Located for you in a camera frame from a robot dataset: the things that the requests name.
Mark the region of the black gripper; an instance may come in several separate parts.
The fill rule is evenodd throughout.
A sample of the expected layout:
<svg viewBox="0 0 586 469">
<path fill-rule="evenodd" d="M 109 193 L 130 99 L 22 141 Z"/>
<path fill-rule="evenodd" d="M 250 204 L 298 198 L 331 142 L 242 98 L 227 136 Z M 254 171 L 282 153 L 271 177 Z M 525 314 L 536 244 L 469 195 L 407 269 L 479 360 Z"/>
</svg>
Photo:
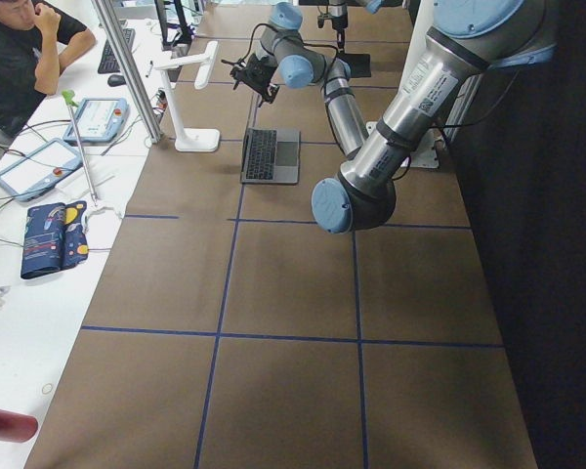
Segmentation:
<svg viewBox="0 0 586 469">
<path fill-rule="evenodd" d="M 248 58 L 240 58 L 236 62 L 222 60 L 223 64 L 231 66 L 230 76 L 233 78 L 233 90 L 243 83 L 260 96 L 258 107 L 274 101 L 279 86 L 272 83 L 276 66 L 271 66 L 267 58 L 259 59 L 255 53 Z"/>
<path fill-rule="evenodd" d="M 334 30 L 348 27 L 348 7 L 346 4 L 329 4 L 324 10 L 318 8 L 317 26 L 323 28 L 329 21 Z"/>
</svg>

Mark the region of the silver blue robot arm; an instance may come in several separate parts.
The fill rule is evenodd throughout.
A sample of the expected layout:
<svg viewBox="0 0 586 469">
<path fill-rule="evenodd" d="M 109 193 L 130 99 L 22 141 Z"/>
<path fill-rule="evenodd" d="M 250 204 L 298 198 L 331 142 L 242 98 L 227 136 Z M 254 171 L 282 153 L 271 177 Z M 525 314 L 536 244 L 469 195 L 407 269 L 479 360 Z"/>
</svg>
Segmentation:
<svg viewBox="0 0 586 469">
<path fill-rule="evenodd" d="M 349 25 L 348 5 L 346 0 L 328 0 L 323 11 L 317 16 L 317 26 L 323 28 L 329 22 L 335 31 L 343 31 Z M 375 14 L 381 8 L 381 0 L 355 0 L 354 4 L 365 9 L 370 14 Z"/>
<path fill-rule="evenodd" d="M 312 193 L 315 221 L 341 234 L 373 229 L 392 216 L 393 177 L 419 146 L 440 110 L 451 105 L 471 76 L 491 68 L 518 68 L 551 59 L 556 46 L 556 1 L 433 1 L 425 50 L 375 128 L 368 131 L 349 86 L 350 67 L 305 45 L 298 7 L 272 7 L 263 34 L 230 75 L 263 102 L 274 100 L 278 73 L 287 87 L 319 85 L 335 140 L 347 158 L 337 175 Z"/>
</svg>

